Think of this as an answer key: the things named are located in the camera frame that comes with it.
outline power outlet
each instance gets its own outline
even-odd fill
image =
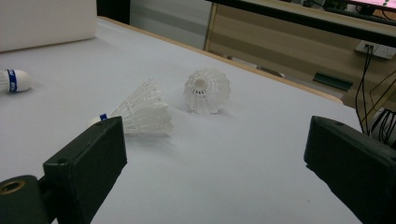
[[[359,51],[359,52],[367,53],[367,48],[369,46],[373,46],[373,52],[375,52],[378,49],[379,44],[376,44],[376,43],[373,43],[373,42],[370,42],[370,41],[361,40],[361,42],[355,48],[355,50]]]
[[[392,59],[396,54],[396,48],[391,48],[385,45],[379,45],[373,42],[361,40],[359,45],[355,48],[356,51],[367,53],[368,46],[373,46],[373,54],[376,57],[384,59]]]
[[[396,48],[391,48],[385,45],[380,45],[375,51],[374,55],[385,58],[385,59],[392,59],[396,53]]]

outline blue band on shuttlecock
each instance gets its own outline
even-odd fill
[[[15,76],[15,71],[12,69],[7,69],[9,78],[9,91],[17,91],[17,77]]]
[[[103,114],[103,115],[99,116],[99,118],[100,118],[100,120],[107,119],[107,115],[106,115],[106,114]]]

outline white wall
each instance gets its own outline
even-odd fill
[[[210,8],[204,0],[131,0],[131,25],[203,49]]]

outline shuttlecock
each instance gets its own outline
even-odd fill
[[[190,110],[200,114],[218,113],[230,96],[230,80],[217,69],[196,71],[184,85]]]
[[[26,91],[32,82],[29,74],[21,70],[0,71],[0,91]]]
[[[113,112],[94,118],[91,124],[107,118],[122,117],[124,133],[169,133],[173,125],[158,83],[149,79],[126,98]]]

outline white table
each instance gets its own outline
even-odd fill
[[[160,83],[174,130],[126,137],[128,164],[92,223],[360,223],[303,160],[311,116],[359,129],[352,108],[104,20],[94,39],[2,53],[0,66],[35,79],[0,94],[0,180],[41,177],[92,117]],[[184,103],[206,67],[231,81],[216,115]]]

